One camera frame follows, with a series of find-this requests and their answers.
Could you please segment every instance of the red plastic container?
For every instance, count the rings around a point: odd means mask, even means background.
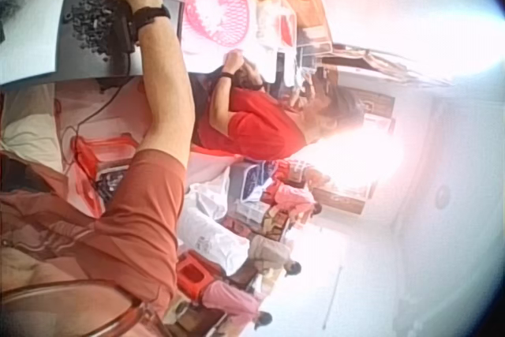
[[[77,157],[80,169],[85,171],[85,175],[76,178],[76,191],[84,199],[92,215],[98,218],[102,215],[103,206],[90,181],[95,181],[102,169],[128,164],[135,155],[138,143],[129,134],[124,134],[105,140],[73,137],[70,147]]]
[[[237,46],[249,30],[247,0],[186,0],[185,16],[196,32],[223,47]]]

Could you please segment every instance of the bright light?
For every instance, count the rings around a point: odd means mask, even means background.
[[[391,176],[402,162],[398,141],[373,126],[309,145],[293,158],[330,175],[336,185],[360,187]]]
[[[472,75],[505,59],[505,21],[490,15],[441,14],[417,21],[416,36],[429,36],[412,59],[440,76]]]

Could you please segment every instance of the eyeglasses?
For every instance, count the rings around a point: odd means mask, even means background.
[[[101,280],[6,291],[0,335],[172,336],[148,304]]]

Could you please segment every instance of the pink plastic basket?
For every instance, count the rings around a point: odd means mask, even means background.
[[[223,47],[237,46],[249,30],[247,0],[186,0],[185,15],[196,32]],[[219,22],[209,25],[215,15]]]

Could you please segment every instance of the white plastic bag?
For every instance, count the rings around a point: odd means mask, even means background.
[[[189,194],[195,194],[196,207],[213,220],[222,219],[228,211],[228,187],[230,185],[230,168],[205,183],[195,183],[189,187]]]
[[[228,276],[247,260],[249,240],[230,232],[196,207],[184,207],[177,234],[188,249],[221,266]]]

